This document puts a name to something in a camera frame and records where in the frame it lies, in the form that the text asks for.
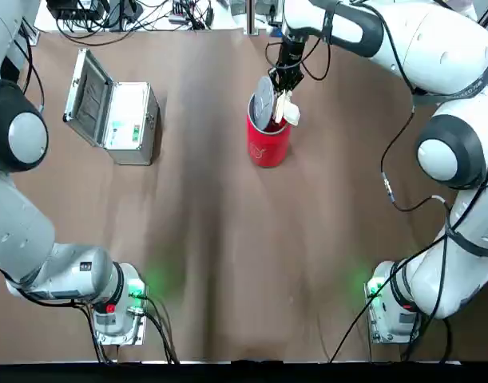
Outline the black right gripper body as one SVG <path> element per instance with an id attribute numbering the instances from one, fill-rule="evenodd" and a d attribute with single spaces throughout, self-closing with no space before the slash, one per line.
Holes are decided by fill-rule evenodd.
<path id="1" fill-rule="evenodd" d="M 276 67 L 279 73 L 294 73 L 300 71 L 300 61 L 303 57 L 306 41 L 294 41 L 283 38 Z"/>

